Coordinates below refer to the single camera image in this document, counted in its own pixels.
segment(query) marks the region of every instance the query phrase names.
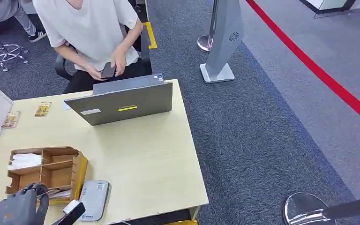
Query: chrome base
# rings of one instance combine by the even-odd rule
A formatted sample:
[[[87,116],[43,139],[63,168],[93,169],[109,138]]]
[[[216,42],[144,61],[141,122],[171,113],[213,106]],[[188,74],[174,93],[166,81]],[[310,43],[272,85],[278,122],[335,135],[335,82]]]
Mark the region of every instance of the chrome base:
[[[206,70],[206,63],[199,65],[199,67],[201,68],[202,76],[205,80],[205,83],[217,83],[223,81],[232,81],[233,79],[235,79],[234,73],[228,63],[224,65],[223,69],[217,76],[209,76],[208,71]]]
[[[209,44],[209,35],[200,36],[196,43],[198,45],[198,48],[202,52],[210,53],[210,50],[212,49],[212,45]]]
[[[335,220],[322,215],[322,210],[327,207],[318,197],[298,192],[288,197],[282,214],[287,225],[336,225]]]
[[[28,63],[27,60],[21,55],[21,53],[27,53],[28,50],[23,49],[19,45],[3,45],[3,48],[0,48],[0,67],[3,68],[3,72],[7,72],[8,69],[4,67],[3,62],[10,61],[15,58],[22,59],[23,63]]]

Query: sneaker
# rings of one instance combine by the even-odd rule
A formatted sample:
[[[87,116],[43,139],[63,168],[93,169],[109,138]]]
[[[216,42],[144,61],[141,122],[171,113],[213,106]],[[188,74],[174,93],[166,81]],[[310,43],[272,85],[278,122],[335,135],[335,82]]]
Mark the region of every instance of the sneaker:
[[[46,31],[43,29],[43,30],[37,30],[34,36],[28,35],[28,38],[30,39],[31,43],[35,43],[41,40],[44,36],[46,36]]]

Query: white t-shirt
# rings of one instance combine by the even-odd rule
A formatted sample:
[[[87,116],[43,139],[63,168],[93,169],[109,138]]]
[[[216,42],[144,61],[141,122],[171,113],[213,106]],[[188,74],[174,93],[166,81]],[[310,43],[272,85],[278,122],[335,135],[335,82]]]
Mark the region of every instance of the white t-shirt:
[[[120,24],[133,29],[137,14],[128,0],[83,0],[82,8],[74,9],[66,0],[33,0],[39,18],[55,48],[66,41],[78,51],[78,55],[103,70],[110,62],[111,53],[122,42]],[[130,47],[126,65],[139,57]],[[85,70],[75,65],[76,69]]]

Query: floor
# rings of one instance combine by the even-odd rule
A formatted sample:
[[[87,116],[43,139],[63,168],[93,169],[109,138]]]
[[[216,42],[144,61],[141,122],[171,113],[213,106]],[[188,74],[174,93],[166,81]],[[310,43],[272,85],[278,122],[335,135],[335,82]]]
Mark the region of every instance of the floor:
[[[360,12],[343,19],[312,19],[314,14],[297,0],[275,6],[268,0],[256,2],[360,99]],[[199,64],[207,55],[196,48],[196,40],[208,32],[212,1],[149,2],[158,45],[150,53],[153,71],[179,79],[210,201],[198,223],[281,225],[281,205],[297,191],[315,194],[329,205],[360,198],[360,116],[298,60],[245,1],[240,4],[246,36],[229,60],[236,80],[206,85]],[[19,61],[10,64],[9,72],[0,70],[0,89],[12,99],[60,94],[67,81],[54,72],[56,53],[48,40],[31,44],[15,20],[7,25],[0,39],[30,49],[25,55],[30,63]],[[347,48],[338,38],[346,40]],[[186,211],[132,225],[183,219]],[[360,224],[360,217],[338,224]]]
[[[256,0],[267,15],[311,59],[360,100],[360,9],[314,19],[299,1],[272,6]],[[244,42],[331,165],[360,198],[360,116],[329,90],[240,0]]]

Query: stanchion post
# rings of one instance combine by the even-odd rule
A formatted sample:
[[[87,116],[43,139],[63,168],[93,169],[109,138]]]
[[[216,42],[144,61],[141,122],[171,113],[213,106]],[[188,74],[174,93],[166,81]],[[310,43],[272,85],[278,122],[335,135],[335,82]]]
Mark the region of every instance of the stanchion post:
[[[213,2],[212,19],[208,35],[200,36],[197,40],[198,48],[204,53],[210,53],[212,49],[213,38],[215,36],[216,17],[217,17],[218,0]]]
[[[287,198],[282,213],[287,225],[335,225],[335,219],[360,216],[360,199],[328,207],[318,197],[299,192]]]

